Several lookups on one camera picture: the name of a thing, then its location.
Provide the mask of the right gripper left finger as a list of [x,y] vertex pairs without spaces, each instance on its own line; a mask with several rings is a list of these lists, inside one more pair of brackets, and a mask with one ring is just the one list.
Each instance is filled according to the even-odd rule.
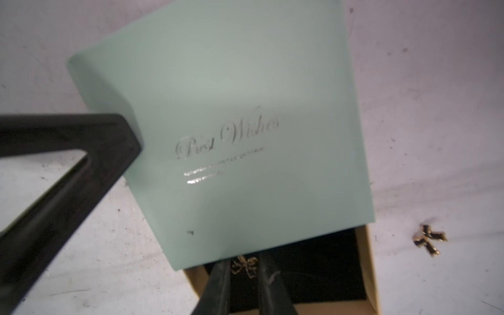
[[230,310],[230,259],[215,263],[192,315],[228,315]]

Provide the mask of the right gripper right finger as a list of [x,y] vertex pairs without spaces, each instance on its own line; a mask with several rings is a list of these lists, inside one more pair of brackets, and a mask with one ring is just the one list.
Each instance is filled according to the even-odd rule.
[[260,315],[298,315],[286,290],[281,270],[267,251],[259,253],[258,303]]

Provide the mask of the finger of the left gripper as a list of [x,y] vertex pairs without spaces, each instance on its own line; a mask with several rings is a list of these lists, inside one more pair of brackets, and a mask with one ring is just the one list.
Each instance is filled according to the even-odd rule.
[[1,232],[2,314],[15,311],[142,148],[119,114],[1,117],[2,157],[64,150],[84,156]]

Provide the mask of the kraft drawer with black lining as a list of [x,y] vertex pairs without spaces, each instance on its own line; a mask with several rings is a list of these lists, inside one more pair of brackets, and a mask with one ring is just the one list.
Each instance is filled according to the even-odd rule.
[[[366,225],[266,250],[299,314],[380,314]],[[231,273],[229,314],[260,314],[257,277]],[[184,271],[199,300],[215,263]]]

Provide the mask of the gold bow earring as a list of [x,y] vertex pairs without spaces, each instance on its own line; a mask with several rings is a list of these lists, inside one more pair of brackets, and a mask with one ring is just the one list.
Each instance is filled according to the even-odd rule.
[[243,255],[237,256],[235,260],[231,262],[231,273],[237,275],[244,271],[249,279],[256,278],[258,262],[259,260],[257,257],[247,258]]
[[431,225],[420,224],[419,230],[413,235],[412,241],[418,248],[424,248],[431,257],[440,255],[439,250],[433,242],[447,242],[448,238],[445,232],[433,231]]

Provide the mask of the mint green jewelry box sleeve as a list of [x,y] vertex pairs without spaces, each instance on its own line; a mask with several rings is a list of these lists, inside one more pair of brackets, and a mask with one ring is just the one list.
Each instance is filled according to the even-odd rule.
[[340,1],[175,1],[68,71],[139,139],[125,179],[175,270],[375,219]]

